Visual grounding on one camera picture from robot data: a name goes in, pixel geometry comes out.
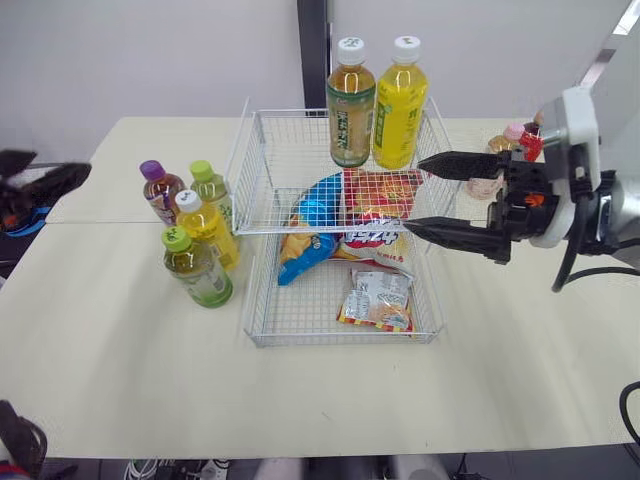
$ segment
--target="white wall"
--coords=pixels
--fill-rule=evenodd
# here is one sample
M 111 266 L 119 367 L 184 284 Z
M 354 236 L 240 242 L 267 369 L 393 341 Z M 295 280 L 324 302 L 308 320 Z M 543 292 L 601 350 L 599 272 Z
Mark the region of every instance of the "white wall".
M 380 75 L 424 43 L 442 113 L 532 115 L 586 71 L 628 0 L 334 0 Z M 0 0 L 0 147 L 88 159 L 126 115 L 302 107 L 296 0 Z
M 619 38 L 618 50 L 593 86 L 603 169 L 640 176 L 640 24 Z
M 417 35 L 445 117 L 528 117 L 578 82 L 629 0 L 335 0 L 334 41 L 364 39 L 379 76 Z
M 88 160 L 127 115 L 303 107 L 296 0 L 1 0 L 0 148 Z

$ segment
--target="black pole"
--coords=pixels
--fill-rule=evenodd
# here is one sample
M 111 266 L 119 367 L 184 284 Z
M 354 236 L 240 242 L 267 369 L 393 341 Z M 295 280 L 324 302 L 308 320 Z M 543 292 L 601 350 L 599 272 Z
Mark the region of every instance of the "black pole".
M 298 31 L 306 108 L 327 106 L 325 88 L 331 66 L 328 2 L 329 0 L 298 0 Z

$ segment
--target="metal wire rack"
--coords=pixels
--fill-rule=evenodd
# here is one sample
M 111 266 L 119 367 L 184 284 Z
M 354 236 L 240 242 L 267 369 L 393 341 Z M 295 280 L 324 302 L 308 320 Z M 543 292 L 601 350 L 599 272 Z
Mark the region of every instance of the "metal wire rack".
M 318 181 L 342 171 L 329 154 L 327 111 L 259 110 L 247 119 L 246 147 L 235 147 L 232 158 L 240 163 L 233 185 L 233 225 L 237 234 L 286 232 L 403 231 L 398 221 L 369 223 L 359 213 L 349 211 L 340 202 L 335 221 L 322 225 L 289 224 L 289 218 L 308 189 Z M 415 168 L 418 160 L 450 148 L 442 120 L 433 100 L 429 99 L 423 115 L 417 148 L 411 164 L 398 171 L 400 183 L 420 185 L 407 208 L 408 218 L 452 215 L 459 182 L 442 180 Z M 361 167 L 366 171 L 386 171 L 370 157 Z M 342 192 L 349 190 L 342 177 Z M 376 195 L 379 184 L 360 180 L 360 211 L 379 208 Z
M 409 233 L 403 254 L 414 259 L 409 309 L 413 332 L 385 332 L 336 320 L 349 291 L 351 269 L 371 270 L 344 260 L 316 265 L 285 287 L 277 285 L 282 235 L 267 235 L 254 257 L 243 309 L 244 330 L 260 347 L 369 343 L 426 343 L 444 325 L 428 258 L 419 255 L 424 243 Z
M 227 177 L 233 185 L 233 225 L 237 234 L 269 234 L 254 237 L 257 248 L 243 306 L 244 330 L 258 346 L 291 344 L 426 343 L 444 325 L 434 281 L 432 260 L 440 247 L 432 246 L 408 232 L 400 222 L 364 224 L 344 209 L 345 175 L 342 176 L 342 209 L 335 222 L 322 225 L 289 225 L 295 205 L 318 181 L 339 173 L 329 154 L 328 119 L 325 110 L 260 110 L 247 116 L 240 126 Z M 454 216 L 462 207 L 467 218 L 479 215 L 477 205 L 460 191 L 460 182 L 446 181 L 422 171 L 410 171 L 418 160 L 450 144 L 435 103 L 427 102 L 411 165 L 398 175 L 411 182 L 419 175 L 420 186 L 409 218 Z M 385 171 L 370 158 L 366 171 Z M 364 201 L 375 195 L 377 185 L 361 186 Z M 352 262 L 328 260 L 296 278 L 288 286 L 277 283 L 282 234 L 294 232 L 397 231 L 399 251 L 411 259 L 414 276 L 409 308 L 411 333 L 385 332 L 375 327 L 343 324 L 336 320 L 352 288 L 350 271 L 362 268 Z

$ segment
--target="bottle label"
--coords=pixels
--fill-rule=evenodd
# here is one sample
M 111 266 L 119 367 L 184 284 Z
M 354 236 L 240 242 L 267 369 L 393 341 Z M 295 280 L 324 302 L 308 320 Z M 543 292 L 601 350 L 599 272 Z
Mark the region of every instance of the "bottle label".
M 222 214 L 224 223 L 227 224 L 227 229 L 229 230 L 229 233 L 231 233 L 233 231 L 233 227 L 231 226 L 231 197 L 229 197 L 229 195 L 225 195 L 223 198 L 215 202 L 215 206 Z
M 211 301 L 212 297 L 222 294 L 227 287 L 227 277 L 220 266 L 215 262 L 214 267 L 197 275 L 180 275 L 178 277 L 191 297 L 198 302 Z
M 411 161 L 420 128 L 426 87 L 400 92 L 381 82 L 376 105 L 373 148 L 387 168 L 400 168 Z
M 361 165 L 369 156 L 375 87 L 345 93 L 327 86 L 331 153 L 344 167 Z
M 194 228 L 189 231 L 189 234 L 193 239 L 209 244 L 212 253 L 218 257 L 224 268 L 233 264 L 237 258 L 238 249 L 222 219 L 218 222 L 207 223 L 200 228 Z
M 154 212 L 160 217 L 165 225 L 172 226 L 176 224 L 176 214 L 171 209 L 171 199 L 169 195 L 162 193 L 160 195 L 156 195 L 153 198 L 149 199 L 149 203 L 151 204 L 151 208 L 153 208 Z

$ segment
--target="green bottle cap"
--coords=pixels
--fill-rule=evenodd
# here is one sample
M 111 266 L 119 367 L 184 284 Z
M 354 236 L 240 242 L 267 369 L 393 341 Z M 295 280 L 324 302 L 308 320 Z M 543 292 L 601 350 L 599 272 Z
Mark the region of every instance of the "green bottle cap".
M 189 167 L 191 175 L 199 182 L 208 182 L 213 178 L 213 168 L 206 160 L 196 160 Z
M 182 227 L 169 227 L 162 232 L 162 243 L 170 252 L 181 252 L 191 246 L 191 237 Z

